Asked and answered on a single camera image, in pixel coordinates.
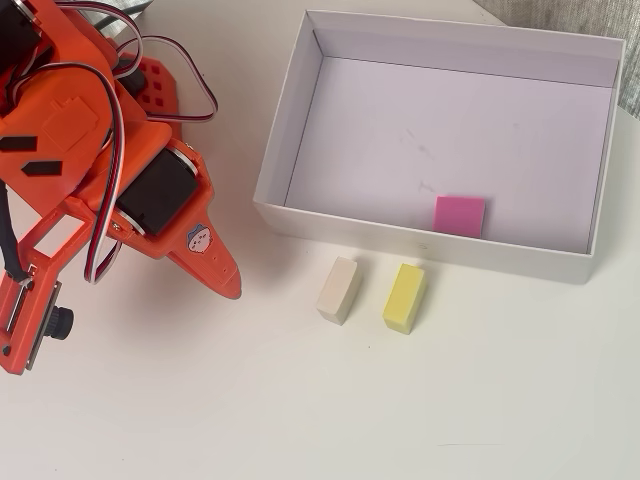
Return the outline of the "orange gripper black servo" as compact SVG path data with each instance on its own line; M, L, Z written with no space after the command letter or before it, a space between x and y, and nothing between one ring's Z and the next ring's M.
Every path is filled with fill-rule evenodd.
M213 185L202 155L161 122L125 124L124 162L106 235L151 257L169 257L229 298L242 293L238 266L208 216Z

